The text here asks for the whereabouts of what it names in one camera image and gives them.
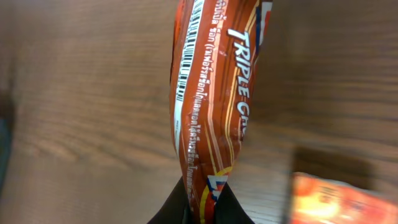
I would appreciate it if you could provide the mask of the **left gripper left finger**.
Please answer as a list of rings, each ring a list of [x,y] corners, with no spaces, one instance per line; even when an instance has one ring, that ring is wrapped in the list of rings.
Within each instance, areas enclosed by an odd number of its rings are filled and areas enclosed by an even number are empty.
[[[160,210],[148,224],[189,224],[190,207],[183,178],[177,182]]]

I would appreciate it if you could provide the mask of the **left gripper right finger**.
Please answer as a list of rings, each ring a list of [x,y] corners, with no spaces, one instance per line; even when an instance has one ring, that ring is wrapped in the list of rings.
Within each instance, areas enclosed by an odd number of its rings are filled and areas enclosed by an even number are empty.
[[[215,205],[215,224],[254,224],[243,210],[228,184],[225,184]]]

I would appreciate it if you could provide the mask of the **small orange snack box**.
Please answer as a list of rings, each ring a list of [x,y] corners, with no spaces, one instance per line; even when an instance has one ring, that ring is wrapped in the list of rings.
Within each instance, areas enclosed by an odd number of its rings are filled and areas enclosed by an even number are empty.
[[[291,224],[397,224],[397,205],[376,193],[337,180],[296,172]]]

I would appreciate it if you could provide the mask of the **orange chocolate wafer bar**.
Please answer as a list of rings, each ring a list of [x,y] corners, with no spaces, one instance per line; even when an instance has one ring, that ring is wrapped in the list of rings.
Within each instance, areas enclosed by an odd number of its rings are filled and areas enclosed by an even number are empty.
[[[242,148],[272,2],[181,0],[170,68],[173,144],[193,221],[213,223]]]

